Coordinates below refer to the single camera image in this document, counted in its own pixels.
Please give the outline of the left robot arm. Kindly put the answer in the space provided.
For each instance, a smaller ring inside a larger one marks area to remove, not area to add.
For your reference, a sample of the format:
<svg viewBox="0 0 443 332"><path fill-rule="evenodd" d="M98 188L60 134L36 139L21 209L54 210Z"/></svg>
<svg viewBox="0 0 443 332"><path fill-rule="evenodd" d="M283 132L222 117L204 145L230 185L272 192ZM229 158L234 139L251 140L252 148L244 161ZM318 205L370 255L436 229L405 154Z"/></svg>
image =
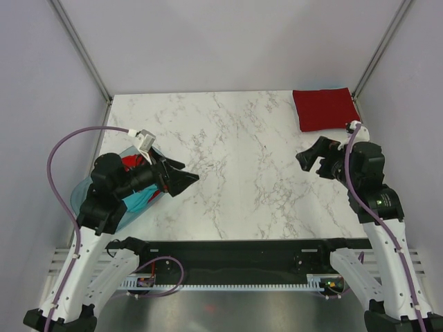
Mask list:
<svg viewBox="0 0 443 332"><path fill-rule="evenodd" d="M154 163L125 169L115 153L98 157L91 172L87 197L75 220L75 243L54 289L44 304L26 312L23 323L36 331L94 331L98 316L122 281L152 264L147 242L133 237L120 242L111 263L97 276L96 264L115 234L135 192L155 185L177 196L199 180L185 165L152 152Z"/></svg>

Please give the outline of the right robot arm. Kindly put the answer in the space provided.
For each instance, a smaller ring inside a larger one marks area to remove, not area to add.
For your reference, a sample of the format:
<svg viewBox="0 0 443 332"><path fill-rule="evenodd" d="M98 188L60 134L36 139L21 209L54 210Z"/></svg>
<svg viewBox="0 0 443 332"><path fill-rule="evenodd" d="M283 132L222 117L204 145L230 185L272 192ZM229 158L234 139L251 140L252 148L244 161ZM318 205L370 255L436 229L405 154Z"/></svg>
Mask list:
<svg viewBox="0 0 443 332"><path fill-rule="evenodd" d="M296 159L305 172L318 161L321 178L346 186L350 207L368 236L379 280L345 248L322 250L316 260L321 270L337 270L345 278L365 310L367 331L441 331L442 316L434 313L413 268L399 196L383 182L381 147L372 142L341 146L321 136Z"/></svg>

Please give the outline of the red t-shirt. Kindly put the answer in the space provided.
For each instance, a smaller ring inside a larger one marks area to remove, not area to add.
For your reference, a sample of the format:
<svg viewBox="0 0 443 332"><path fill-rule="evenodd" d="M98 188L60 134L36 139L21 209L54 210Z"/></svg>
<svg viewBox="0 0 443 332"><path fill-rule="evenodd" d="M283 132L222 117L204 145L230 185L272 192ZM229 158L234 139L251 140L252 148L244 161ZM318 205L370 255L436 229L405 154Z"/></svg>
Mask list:
<svg viewBox="0 0 443 332"><path fill-rule="evenodd" d="M302 132L344 129L360 120L348 88L293 90L292 94Z"/></svg>

